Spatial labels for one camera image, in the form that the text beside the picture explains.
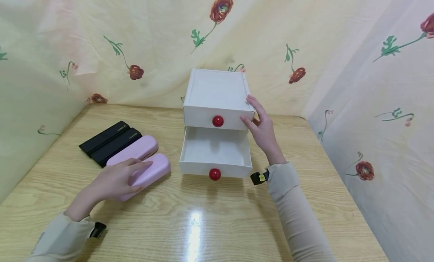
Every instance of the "beige sleeve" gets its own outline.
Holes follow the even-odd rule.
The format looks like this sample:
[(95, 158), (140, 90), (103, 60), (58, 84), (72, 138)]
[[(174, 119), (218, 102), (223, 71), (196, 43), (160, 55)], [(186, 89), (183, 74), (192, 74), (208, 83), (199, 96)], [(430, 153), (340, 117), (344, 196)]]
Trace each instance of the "beige sleeve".
[(291, 163), (268, 167), (274, 201), (294, 262), (335, 262), (326, 236), (306, 200)]
[(95, 227), (90, 217), (74, 222), (59, 214), (39, 237), (26, 262), (73, 262)]

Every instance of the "floral wall cover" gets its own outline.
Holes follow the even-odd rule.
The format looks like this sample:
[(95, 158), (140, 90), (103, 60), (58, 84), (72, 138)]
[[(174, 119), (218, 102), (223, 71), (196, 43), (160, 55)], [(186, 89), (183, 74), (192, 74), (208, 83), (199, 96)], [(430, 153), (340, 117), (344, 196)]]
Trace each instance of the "floral wall cover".
[(309, 121), (389, 259), (427, 261), (433, 2), (0, 0), (0, 201), (85, 105), (181, 108), (191, 68), (242, 71)]
[(433, 260), (433, 13), (392, 0), (363, 37), (348, 26), (302, 112), (393, 262)]

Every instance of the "wooden table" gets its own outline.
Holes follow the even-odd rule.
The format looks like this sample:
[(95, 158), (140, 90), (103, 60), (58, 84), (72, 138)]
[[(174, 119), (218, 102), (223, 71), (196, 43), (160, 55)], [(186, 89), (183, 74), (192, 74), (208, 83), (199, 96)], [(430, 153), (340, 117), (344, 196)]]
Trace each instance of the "wooden table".
[[(338, 261), (388, 261), (308, 123), (272, 116), (276, 137)], [(23, 261), (51, 219), (101, 168), (78, 145), (119, 120), (158, 140), (172, 173), (125, 203), (92, 212), (109, 230), (91, 239), (78, 261), (291, 261), (266, 184), (249, 178), (179, 173), (180, 109), (90, 105), (25, 176), (0, 207), (0, 261)], [(249, 137), (254, 171), (267, 161)]]

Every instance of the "white drawer unit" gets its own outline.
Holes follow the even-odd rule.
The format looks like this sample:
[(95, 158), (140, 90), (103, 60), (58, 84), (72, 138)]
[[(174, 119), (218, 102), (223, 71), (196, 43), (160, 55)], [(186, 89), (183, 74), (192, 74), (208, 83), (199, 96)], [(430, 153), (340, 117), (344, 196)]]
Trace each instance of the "white drawer unit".
[(192, 69), (183, 105), (184, 124), (247, 130), (240, 116), (253, 119), (245, 73)]
[(246, 177), (252, 170), (248, 131), (186, 127), (179, 163), (181, 173)]
[(246, 75), (193, 69), (183, 106), (185, 136), (179, 168), (183, 174), (246, 177), (252, 170), (248, 129), (240, 116), (253, 119), (246, 102)]

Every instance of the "red drawer knob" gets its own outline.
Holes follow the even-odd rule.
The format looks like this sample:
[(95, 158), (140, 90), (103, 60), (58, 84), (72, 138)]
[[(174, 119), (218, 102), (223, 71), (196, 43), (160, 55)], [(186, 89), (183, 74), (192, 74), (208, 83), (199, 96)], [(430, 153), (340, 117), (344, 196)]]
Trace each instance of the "red drawer knob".
[(214, 118), (212, 119), (212, 124), (216, 127), (219, 128), (223, 125), (223, 117), (221, 117), (220, 115), (214, 116)]
[(217, 181), (220, 179), (221, 176), (222, 176), (222, 173), (220, 173), (220, 170), (217, 168), (212, 168), (209, 171), (209, 178), (211, 178), (211, 180)]

